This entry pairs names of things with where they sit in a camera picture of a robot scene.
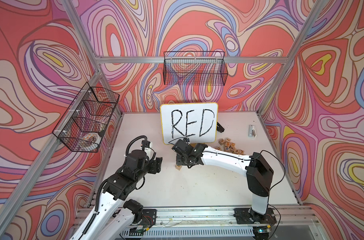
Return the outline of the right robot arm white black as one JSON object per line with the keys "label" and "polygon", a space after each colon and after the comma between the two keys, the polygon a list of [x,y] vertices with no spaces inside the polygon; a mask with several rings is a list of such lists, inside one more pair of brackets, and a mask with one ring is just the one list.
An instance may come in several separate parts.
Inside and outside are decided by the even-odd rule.
{"label": "right robot arm white black", "polygon": [[251,214],[258,217],[267,214],[271,190],[280,184],[286,177],[286,168],[279,162],[283,170],[283,176],[277,183],[273,183],[274,169],[263,156],[269,151],[262,150],[252,155],[241,155],[224,152],[212,148],[206,144],[190,144],[188,138],[174,139],[170,141],[172,150],[176,153],[177,166],[217,168],[238,174],[247,181],[247,189],[252,194]]}

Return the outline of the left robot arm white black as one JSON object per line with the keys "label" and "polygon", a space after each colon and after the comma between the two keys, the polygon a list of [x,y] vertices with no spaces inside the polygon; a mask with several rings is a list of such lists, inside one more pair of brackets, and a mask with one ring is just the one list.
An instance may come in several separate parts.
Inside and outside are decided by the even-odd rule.
{"label": "left robot arm white black", "polygon": [[130,225],[138,224],[143,216],[143,205],[128,200],[137,183],[146,174],[161,171],[162,158],[156,156],[147,136],[129,142],[123,165],[103,180],[96,194],[93,210],[71,237],[73,240],[115,240]]}

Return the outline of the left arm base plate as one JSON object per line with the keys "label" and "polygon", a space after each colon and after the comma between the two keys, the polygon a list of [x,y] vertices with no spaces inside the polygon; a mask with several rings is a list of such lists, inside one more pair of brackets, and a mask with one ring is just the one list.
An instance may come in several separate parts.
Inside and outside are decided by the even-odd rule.
{"label": "left arm base plate", "polygon": [[135,213],[132,225],[153,226],[156,224],[156,217],[156,209],[144,209],[142,212]]}

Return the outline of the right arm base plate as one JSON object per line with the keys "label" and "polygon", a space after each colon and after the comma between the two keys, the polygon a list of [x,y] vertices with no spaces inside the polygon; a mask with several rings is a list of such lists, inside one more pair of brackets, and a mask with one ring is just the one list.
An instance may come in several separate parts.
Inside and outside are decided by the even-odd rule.
{"label": "right arm base plate", "polygon": [[277,219],[272,208],[267,208],[264,215],[254,212],[251,208],[235,208],[234,217],[238,225],[258,224],[275,225]]}

